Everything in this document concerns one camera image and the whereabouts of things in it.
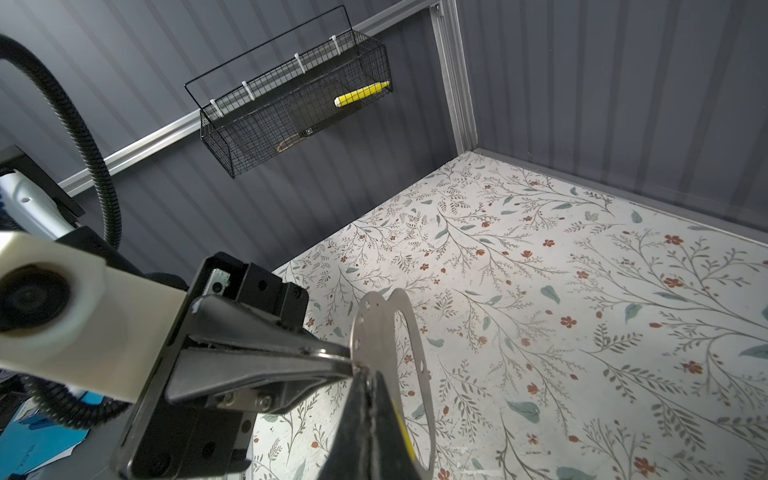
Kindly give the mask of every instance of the metal plate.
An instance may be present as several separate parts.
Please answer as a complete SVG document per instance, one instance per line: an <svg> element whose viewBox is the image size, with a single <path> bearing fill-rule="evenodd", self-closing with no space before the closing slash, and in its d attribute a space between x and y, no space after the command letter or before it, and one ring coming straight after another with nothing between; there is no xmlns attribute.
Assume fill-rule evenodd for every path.
<svg viewBox="0 0 768 480"><path fill-rule="evenodd" d="M389 300L384 300L384 297L377 292L367 293L360 300L360 306L352 324L349 351L352 353L353 365L365 365L371 370L382 373L392 403L398 415L404 419L406 416L403 414L397 374L396 312L402 313L406 319L416 366L416 378L419 379L419 390L429 427L429 467L424 469L418 461L414 462L414 467L421 478L429 480L435 468L435 411L432 407L432 391L429 388L429 374L424 357L424 346L419 335L419 324L416 322L413 306L405 290L400 288L393 290Z"/></svg>

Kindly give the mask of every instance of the black metal frame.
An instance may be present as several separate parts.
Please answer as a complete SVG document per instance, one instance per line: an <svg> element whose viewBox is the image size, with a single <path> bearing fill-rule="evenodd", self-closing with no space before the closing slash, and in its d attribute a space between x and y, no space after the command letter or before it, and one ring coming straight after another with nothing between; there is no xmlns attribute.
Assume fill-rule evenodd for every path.
<svg viewBox="0 0 768 480"><path fill-rule="evenodd" d="M349 29L201 105L189 85L283 35L343 9ZM341 107L334 99L377 82L381 91ZM339 5L198 75L184 85L200 108L200 138L234 178L392 91L385 45L352 29Z"/></svg>

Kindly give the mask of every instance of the black cable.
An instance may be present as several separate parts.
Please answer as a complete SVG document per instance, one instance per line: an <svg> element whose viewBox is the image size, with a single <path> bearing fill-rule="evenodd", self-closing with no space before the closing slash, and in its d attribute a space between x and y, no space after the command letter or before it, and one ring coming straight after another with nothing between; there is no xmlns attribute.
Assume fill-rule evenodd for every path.
<svg viewBox="0 0 768 480"><path fill-rule="evenodd" d="M21 380L45 416L68 429L83 430L101 425L131 406L106 397L100 405L90 405L72 395L61 383L27 375L22 375Z"/></svg>
<svg viewBox="0 0 768 480"><path fill-rule="evenodd" d="M32 80L67 129L80 156L83 157L85 166L91 173L101 205L101 215L104 218L104 240L117 250L122 235L118 195L114 191L112 177L104 163L104 158L101 157L101 152L78 113L78 109L74 107L72 100L69 99L56 77L35 54L13 38L3 34L0 34L0 59L10 61Z"/></svg>

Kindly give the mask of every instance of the screw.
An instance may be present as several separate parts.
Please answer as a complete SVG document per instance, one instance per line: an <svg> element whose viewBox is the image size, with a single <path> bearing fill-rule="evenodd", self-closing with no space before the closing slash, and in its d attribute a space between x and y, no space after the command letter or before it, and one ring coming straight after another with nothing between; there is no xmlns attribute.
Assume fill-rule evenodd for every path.
<svg viewBox="0 0 768 480"><path fill-rule="evenodd" d="M256 399L256 406L261 410L262 412L266 412L272 407L272 396L271 395L259 395Z"/></svg>

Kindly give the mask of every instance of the red flower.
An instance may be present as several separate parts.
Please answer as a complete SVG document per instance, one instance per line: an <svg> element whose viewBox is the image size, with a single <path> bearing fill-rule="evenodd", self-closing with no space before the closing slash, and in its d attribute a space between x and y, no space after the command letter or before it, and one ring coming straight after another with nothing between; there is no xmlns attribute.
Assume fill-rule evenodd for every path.
<svg viewBox="0 0 768 480"><path fill-rule="evenodd" d="M686 370L686 372L697 374L697 375L704 373L704 368L702 368L701 365L694 362L693 360L691 360L688 363L683 363L682 365L683 365L683 368Z"/></svg>
<svg viewBox="0 0 768 480"><path fill-rule="evenodd" d="M634 467L645 478L648 478L649 473L656 473L656 465L649 464L647 458L635 457Z"/></svg>
<svg viewBox="0 0 768 480"><path fill-rule="evenodd" d="M683 243L683 239L677 235L664 235L664 238L667 239L667 243L672 243L673 245L680 245Z"/></svg>
<svg viewBox="0 0 768 480"><path fill-rule="evenodd" d="M667 277L664 279L664 283L670 288L674 288L676 286L683 286L683 282L680 282L677 278Z"/></svg>
<svg viewBox="0 0 768 480"><path fill-rule="evenodd" d="M560 318L560 324L565 325L565 328L571 328L573 325L576 325L576 320L569 316L564 316Z"/></svg>

